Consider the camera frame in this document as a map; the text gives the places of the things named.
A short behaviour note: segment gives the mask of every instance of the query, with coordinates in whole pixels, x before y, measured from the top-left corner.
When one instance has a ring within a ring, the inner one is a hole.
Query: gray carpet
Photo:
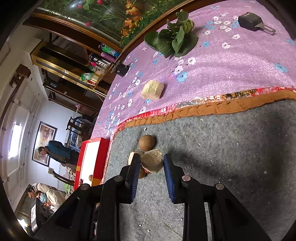
[[[107,179],[127,165],[144,134],[155,135],[155,148],[170,153],[185,174],[207,185],[223,183],[273,241],[295,221],[296,102],[126,128],[113,142]],[[139,180],[134,203],[121,206],[121,240],[180,240],[173,231],[182,236],[183,213],[168,197],[163,169],[150,174]]]

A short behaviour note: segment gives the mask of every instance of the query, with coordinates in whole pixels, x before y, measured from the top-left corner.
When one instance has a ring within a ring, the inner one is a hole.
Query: person
[[[59,190],[48,190],[46,193],[36,191],[35,196],[36,198],[39,198],[45,206],[49,207],[54,212],[56,212],[69,197],[68,194]]]
[[[26,193],[30,198],[36,198],[35,192],[41,191],[46,193],[48,190],[57,190],[55,187],[43,184],[43,183],[35,183],[30,187],[26,188]]]
[[[38,152],[41,155],[47,154],[50,158],[60,162],[64,167],[76,170],[79,152],[64,147],[59,141],[49,141],[47,146],[40,146]]]

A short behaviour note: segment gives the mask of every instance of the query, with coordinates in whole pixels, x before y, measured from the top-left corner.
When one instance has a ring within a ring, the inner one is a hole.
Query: framed painting
[[[38,147],[47,146],[49,141],[54,140],[56,132],[57,128],[40,121],[32,154],[33,161],[49,167],[49,156],[39,154]]]

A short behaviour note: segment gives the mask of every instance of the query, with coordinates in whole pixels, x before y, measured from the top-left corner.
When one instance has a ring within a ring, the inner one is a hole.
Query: purple tablecloth
[[[259,15],[276,34],[241,28],[237,18],[246,12]],[[199,40],[186,56],[165,59],[145,42],[130,53],[124,62],[131,67],[125,77],[115,78],[92,138],[112,137],[120,123],[139,113],[199,97],[296,85],[296,43],[258,2],[224,1],[191,12],[189,18]],[[140,96],[151,79],[165,85],[159,100]]]

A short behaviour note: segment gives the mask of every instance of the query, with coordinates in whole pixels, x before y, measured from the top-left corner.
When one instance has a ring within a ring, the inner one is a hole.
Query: silver screw
[[[187,176],[187,175],[182,176],[182,180],[185,182],[190,181],[190,179],[191,179],[190,176]]]
[[[116,182],[121,182],[122,179],[123,179],[122,176],[116,176],[116,177],[114,178],[114,181],[116,181]]]
[[[83,190],[83,191],[85,191],[85,190],[87,190],[87,189],[89,189],[89,188],[90,188],[90,185],[87,184],[87,183],[84,183],[84,184],[82,184],[82,185],[80,186],[80,189]]]
[[[223,190],[223,189],[224,189],[224,185],[221,184],[221,183],[218,183],[218,184],[216,184],[216,188],[217,188],[218,190]]]

